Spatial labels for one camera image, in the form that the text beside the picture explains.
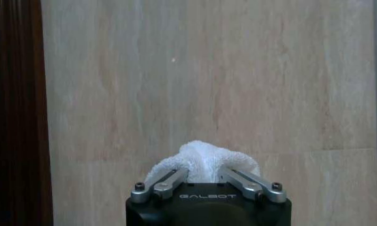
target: bolt head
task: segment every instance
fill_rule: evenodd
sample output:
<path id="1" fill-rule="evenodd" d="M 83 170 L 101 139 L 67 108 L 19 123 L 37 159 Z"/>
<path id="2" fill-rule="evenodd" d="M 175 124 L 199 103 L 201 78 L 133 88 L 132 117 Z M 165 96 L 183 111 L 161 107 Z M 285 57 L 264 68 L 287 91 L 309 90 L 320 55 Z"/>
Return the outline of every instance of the bolt head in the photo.
<path id="1" fill-rule="evenodd" d="M 275 190 L 275 191 L 283 191 L 283 184 L 281 183 L 279 183 L 279 182 L 273 182 L 272 183 L 272 190 Z"/>
<path id="2" fill-rule="evenodd" d="M 135 190 L 144 191 L 144 189 L 145 189 L 145 184 L 143 182 L 136 183 Z"/>

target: white towel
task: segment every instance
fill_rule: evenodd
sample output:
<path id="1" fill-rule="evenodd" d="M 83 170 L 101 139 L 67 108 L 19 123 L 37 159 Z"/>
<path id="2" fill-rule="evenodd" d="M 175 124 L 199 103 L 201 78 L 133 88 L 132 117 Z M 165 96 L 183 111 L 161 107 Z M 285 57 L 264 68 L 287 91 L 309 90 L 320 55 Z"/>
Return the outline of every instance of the white towel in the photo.
<path id="1" fill-rule="evenodd" d="M 189 183 L 217 183 L 217 173 L 221 166 L 260 175 L 259 163 L 251 156 L 195 140 L 180 147 L 179 154 L 153 166 L 145 181 L 164 169 L 187 168 Z"/>

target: dark wooden door frame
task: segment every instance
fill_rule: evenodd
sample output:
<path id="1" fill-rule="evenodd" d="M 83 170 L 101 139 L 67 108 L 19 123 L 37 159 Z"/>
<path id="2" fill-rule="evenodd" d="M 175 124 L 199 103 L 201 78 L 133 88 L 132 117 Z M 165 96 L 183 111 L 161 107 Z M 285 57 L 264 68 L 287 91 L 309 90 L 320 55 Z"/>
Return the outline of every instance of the dark wooden door frame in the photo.
<path id="1" fill-rule="evenodd" d="M 0 0 L 0 226 L 52 225 L 40 0 Z"/>

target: marble surface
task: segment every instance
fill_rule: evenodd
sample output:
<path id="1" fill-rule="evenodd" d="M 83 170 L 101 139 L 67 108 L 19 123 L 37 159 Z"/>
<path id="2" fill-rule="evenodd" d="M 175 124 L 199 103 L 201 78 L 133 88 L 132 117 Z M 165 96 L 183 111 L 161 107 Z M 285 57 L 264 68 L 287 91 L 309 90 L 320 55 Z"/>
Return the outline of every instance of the marble surface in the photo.
<path id="1" fill-rule="evenodd" d="M 56 225 L 124 225 L 193 139 L 259 160 L 295 225 L 377 225 L 372 0 L 43 0 L 43 17 Z"/>

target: screw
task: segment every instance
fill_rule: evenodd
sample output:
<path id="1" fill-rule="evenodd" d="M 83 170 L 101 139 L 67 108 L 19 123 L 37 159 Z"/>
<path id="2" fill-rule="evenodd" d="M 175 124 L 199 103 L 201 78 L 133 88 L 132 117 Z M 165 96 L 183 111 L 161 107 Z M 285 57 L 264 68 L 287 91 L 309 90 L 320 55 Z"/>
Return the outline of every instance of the screw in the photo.
<path id="1" fill-rule="evenodd" d="M 145 184 L 143 182 L 136 183 L 135 189 L 136 191 L 144 191 Z"/>
<path id="2" fill-rule="evenodd" d="M 272 190 L 275 190 L 275 191 L 283 191 L 283 184 L 281 183 L 279 183 L 279 182 L 275 182 L 275 183 L 272 183 Z"/>

